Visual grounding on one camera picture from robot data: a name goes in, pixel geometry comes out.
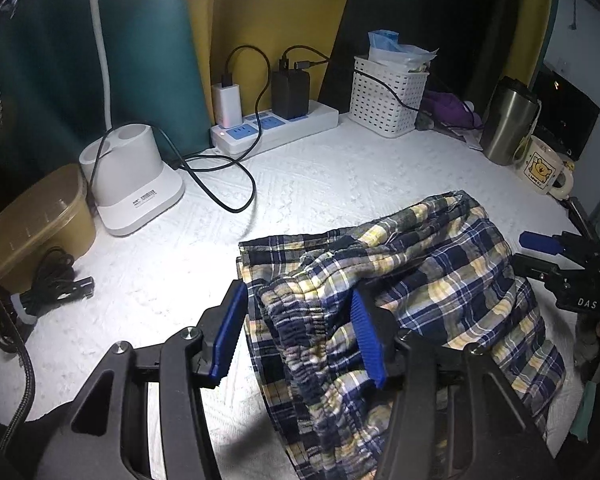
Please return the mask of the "stainless steel tumbler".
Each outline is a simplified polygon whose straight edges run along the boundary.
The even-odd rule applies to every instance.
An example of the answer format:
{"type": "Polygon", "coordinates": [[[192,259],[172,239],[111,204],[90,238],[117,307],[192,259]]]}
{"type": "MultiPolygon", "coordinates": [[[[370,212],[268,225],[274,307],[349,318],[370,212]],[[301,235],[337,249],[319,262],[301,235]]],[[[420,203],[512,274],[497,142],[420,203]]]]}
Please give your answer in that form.
{"type": "Polygon", "coordinates": [[[523,82],[504,76],[486,110],[482,154],[494,164],[509,166],[522,139],[533,131],[540,110],[541,101],[523,82]]]}

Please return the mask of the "yellow curtain left panel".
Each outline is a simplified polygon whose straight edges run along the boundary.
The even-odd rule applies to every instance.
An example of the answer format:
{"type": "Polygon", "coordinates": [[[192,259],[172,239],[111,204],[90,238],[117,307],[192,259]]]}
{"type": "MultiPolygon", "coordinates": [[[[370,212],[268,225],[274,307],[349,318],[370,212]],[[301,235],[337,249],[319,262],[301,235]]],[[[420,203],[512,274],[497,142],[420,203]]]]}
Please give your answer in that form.
{"type": "Polygon", "coordinates": [[[211,86],[227,55],[253,44],[275,63],[283,50],[306,44],[332,52],[347,0],[186,0],[207,110],[211,86]]]}

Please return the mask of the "blue tissue pack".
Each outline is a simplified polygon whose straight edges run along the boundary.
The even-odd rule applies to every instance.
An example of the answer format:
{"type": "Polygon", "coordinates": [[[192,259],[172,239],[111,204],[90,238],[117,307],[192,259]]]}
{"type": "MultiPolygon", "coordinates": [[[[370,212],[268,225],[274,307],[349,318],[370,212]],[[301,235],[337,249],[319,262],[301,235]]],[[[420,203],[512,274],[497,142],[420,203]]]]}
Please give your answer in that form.
{"type": "Polygon", "coordinates": [[[428,51],[412,44],[400,44],[399,34],[392,30],[378,29],[368,33],[370,61],[418,72],[427,66],[438,54],[437,50],[428,51]]]}

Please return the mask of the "blue yellow plaid pants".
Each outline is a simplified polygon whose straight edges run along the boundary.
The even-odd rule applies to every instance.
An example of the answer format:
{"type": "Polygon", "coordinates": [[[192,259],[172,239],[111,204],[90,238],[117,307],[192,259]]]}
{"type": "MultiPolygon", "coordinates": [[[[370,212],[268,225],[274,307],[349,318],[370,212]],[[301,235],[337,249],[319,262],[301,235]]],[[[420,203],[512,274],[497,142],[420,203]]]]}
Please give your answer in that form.
{"type": "Polygon", "coordinates": [[[246,337],[274,430],[301,479],[366,479],[392,403],[364,370],[348,305],[360,283],[404,330],[438,346],[489,350],[543,426],[565,378],[528,281],[476,200],[433,195],[390,216],[322,234],[239,246],[246,337]]]}

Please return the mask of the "teal curtain left panel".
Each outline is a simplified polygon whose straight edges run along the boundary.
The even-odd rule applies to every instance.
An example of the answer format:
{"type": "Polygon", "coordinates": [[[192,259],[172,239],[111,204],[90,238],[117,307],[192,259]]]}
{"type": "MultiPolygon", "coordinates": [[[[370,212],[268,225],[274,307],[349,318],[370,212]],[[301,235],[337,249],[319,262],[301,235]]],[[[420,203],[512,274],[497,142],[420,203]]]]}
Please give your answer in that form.
{"type": "Polygon", "coordinates": [[[74,162],[128,122],[161,153],[209,144],[186,0],[15,0],[0,12],[0,168],[21,179],[74,162]]]}

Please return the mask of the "white phone charger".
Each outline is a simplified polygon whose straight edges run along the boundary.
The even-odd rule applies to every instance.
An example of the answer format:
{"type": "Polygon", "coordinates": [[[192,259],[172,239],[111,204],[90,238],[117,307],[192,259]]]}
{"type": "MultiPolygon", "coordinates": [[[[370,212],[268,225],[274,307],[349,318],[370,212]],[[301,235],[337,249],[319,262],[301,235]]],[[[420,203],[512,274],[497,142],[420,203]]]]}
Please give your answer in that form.
{"type": "Polygon", "coordinates": [[[238,84],[212,86],[212,102],[216,124],[230,129],[242,124],[242,100],[238,84]]]}

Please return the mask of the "cream bear mug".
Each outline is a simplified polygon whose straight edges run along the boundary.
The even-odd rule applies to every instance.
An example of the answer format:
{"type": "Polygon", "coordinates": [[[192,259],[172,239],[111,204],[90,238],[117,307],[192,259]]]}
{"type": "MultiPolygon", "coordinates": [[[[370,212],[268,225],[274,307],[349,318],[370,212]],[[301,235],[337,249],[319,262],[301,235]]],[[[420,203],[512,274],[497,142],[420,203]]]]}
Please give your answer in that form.
{"type": "Polygon", "coordinates": [[[566,200],[573,188],[573,171],[548,144],[536,136],[525,138],[514,155],[515,172],[535,192],[566,200]]]}

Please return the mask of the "white power strip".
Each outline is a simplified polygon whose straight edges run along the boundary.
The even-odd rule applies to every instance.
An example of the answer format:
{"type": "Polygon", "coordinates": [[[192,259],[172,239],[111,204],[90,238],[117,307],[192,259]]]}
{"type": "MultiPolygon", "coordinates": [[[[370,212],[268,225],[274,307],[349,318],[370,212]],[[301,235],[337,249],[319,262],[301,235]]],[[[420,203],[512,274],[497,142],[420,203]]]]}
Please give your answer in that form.
{"type": "Polygon", "coordinates": [[[274,150],[307,136],[321,133],[339,124],[339,112],[325,104],[310,101],[309,113],[291,120],[275,115],[272,110],[245,117],[234,128],[213,126],[210,130],[212,144],[222,154],[238,159],[274,150]]]}

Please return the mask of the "yellow curtain panel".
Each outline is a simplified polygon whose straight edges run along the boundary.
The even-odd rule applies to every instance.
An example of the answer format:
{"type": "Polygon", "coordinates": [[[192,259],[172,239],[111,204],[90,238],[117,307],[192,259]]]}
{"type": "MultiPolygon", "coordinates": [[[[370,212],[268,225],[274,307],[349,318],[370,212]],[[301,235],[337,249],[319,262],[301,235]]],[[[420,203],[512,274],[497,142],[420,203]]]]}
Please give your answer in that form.
{"type": "Polygon", "coordinates": [[[553,0],[518,0],[516,28],[503,76],[531,86],[550,28],[553,0]]]}
{"type": "Polygon", "coordinates": [[[275,63],[283,50],[306,44],[332,52],[347,0],[186,0],[207,110],[211,86],[227,55],[253,44],[275,63]]]}

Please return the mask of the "tan plastic lidded box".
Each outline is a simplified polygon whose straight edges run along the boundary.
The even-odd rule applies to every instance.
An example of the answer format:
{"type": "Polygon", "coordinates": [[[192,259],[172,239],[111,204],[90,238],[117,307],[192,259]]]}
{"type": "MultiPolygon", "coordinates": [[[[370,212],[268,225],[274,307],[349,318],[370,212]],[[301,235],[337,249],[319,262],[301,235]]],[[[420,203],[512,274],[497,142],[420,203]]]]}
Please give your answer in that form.
{"type": "Polygon", "coordinates": [[[95,225],[80,167],[62,166],[20,194],[0,213],[0,284],[19,292],[32,282],[47,249],[80,258],[92,246],[95,225]]]}

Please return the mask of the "white desk lamp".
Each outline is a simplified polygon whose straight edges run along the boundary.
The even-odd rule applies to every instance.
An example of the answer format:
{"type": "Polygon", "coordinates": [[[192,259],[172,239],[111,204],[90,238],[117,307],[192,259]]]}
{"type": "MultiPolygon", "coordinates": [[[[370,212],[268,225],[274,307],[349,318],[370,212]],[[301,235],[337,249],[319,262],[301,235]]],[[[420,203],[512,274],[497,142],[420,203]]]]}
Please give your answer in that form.
{"type": "Polygon", "coordinates": [[[88,0],[102,76],[105,131],[87,145],[79,163],[106,231],[128,236],[174,206],[183,196],[182,177],[161,158],[154,130],[112,121],[111,82],[99,0],[88,0]]]}

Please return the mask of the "white perforated storage basket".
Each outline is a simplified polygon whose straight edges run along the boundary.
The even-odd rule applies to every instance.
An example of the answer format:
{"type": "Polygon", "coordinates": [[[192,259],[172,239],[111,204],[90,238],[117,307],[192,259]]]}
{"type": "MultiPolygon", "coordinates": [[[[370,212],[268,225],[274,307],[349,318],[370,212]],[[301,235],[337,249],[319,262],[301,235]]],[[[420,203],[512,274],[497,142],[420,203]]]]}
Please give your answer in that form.
{"type": "Polygon", "coordinates": [[[349,118],[386,139],[409,133],[415,129],[428,76],[356,56],[349,118]]]}

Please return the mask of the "yellow curtain right panel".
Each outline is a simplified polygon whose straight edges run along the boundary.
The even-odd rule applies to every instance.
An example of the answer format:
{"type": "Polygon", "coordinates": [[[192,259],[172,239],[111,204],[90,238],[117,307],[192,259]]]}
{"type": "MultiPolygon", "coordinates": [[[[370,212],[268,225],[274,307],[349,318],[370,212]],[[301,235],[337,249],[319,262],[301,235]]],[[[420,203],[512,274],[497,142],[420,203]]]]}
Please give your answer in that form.
{"type": "Polygon", "coordinates": [[[516,28],[503,76],[531,86],[550,28],[553,0],[518,0],[516,28]]]}

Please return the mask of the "purple plush toy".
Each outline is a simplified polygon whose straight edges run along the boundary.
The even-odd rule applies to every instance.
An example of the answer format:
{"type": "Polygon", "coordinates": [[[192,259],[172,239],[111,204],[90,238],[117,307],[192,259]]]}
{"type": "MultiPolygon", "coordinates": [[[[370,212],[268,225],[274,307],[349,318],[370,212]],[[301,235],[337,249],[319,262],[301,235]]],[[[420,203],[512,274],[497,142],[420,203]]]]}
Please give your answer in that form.
{"type": "Polygon", "coordinates": [[[481,129],[483,122],[471,104],[453,93],[426,90],[420,101],[422,109],[440,124],[457,129],[481,129]]]}

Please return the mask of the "black power adapter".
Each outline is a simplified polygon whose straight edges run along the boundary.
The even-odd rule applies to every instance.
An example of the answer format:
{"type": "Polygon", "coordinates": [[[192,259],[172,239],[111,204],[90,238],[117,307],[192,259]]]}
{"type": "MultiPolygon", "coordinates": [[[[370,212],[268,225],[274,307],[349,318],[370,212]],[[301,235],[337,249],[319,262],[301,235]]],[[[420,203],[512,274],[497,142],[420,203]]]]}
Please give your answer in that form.
{"type": "Polygon", "coordinates": [[[291,120],[308,114],[310,75],[305,70],[291,68],[288,58],[278,61],[278,70],[271,79],[272,112],[291,120]]]}

